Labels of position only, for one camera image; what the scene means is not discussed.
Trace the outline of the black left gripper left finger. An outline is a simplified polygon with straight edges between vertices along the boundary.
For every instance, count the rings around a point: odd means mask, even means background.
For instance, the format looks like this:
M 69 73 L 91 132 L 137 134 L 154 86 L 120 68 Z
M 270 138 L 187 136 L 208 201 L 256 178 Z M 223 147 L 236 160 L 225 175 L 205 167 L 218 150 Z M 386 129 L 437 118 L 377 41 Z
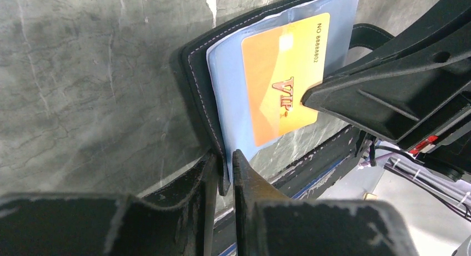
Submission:
M 1 197 L 2 255 L 210 255 L 218 183 L 206 153 L 161 189 Z

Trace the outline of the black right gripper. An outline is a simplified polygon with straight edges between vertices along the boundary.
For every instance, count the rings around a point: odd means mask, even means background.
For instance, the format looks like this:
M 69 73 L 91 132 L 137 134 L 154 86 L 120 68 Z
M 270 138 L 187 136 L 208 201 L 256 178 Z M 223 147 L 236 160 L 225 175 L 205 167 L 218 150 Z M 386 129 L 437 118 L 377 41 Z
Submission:
M 470 24 L 434 44 L 306 91 L 330 114 L 418 158 L 449 181 L 470 181 Z

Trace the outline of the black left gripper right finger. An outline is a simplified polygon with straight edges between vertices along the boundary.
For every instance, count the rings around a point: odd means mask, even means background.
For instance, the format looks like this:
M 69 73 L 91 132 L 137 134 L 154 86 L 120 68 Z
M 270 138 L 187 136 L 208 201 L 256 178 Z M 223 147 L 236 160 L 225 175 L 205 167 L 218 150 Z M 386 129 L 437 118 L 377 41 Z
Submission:
M 403 217 L 377 200 L 297 200 L 233 153 L 238 255 L 417 255 Z

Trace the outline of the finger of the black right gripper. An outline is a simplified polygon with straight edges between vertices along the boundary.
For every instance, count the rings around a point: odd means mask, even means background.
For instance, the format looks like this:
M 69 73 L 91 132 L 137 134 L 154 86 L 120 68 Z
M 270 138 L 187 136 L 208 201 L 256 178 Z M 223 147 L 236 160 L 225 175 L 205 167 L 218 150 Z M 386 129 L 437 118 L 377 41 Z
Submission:
M 470 0 L 439 0 L 429 11 L 397 36 L 372 24 L 355 24 L 350 47 L 371 50 L 363 58 L 331 73 L 349 76 L 426 48 L 470 21 Z

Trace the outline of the black card holder wallet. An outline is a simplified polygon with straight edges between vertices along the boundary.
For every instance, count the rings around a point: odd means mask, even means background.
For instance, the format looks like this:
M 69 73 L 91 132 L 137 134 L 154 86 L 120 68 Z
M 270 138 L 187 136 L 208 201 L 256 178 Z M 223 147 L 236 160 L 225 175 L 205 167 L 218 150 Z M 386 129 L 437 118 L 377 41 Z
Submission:
M 261 146 L 254 142 L 242 41 L 275 27 L 329 13 L 323 83 L 325 75 L 343 66 L 347 51 L 351 49 L 358 1 L 280 0 L 235 17 L 182 49 L 182 68 L 212 150 L 218 157 L 221 195 L 228 193 L 233 182 L 232 154 L 235 150 L 241 150 L 247 159 L 252 159 L 257 152 L 280 138 Z

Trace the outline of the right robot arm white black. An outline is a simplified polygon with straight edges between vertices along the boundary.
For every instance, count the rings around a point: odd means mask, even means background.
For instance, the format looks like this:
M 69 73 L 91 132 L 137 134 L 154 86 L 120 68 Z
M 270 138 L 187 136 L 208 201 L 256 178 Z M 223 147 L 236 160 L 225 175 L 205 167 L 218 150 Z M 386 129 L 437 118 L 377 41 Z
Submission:
M 439 0 L 393 37 L 368 24 L 370 53 L 304 94 L 305 106 L 384 141 L 384 168 L 470 221 L 470 0 Z

